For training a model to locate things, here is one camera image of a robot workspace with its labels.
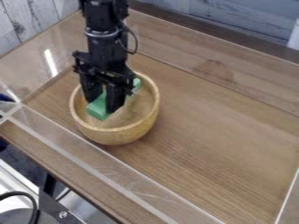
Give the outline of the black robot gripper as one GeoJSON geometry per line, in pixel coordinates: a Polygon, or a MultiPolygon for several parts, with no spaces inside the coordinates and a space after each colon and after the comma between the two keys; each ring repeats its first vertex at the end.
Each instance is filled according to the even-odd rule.
{"type": "Polygon", "coordinates": [[[107,85],[107,111],[115,113],[125,105],[133,89],[135,72],[127,66],[129,36],[126,29],[111,31],[85,30],[89,38],[89,51],[75,51],[74,70],[79,74],[87,102],[94,102],[103,94],[107,85]]]}

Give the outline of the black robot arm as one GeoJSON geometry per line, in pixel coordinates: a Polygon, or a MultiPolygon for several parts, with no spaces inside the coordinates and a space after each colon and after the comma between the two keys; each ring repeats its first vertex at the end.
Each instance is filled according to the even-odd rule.
{"type": "Polygon", "coordinates": [[[107,91],[106,109],[114,113],[135,90],[137,73],[127,66],[127,55],[137,53],[129,50],[129,1],[82,0],[82,9],[89,50],[73,53],[74,71],[87,102],[93,103],[107,91]]]}

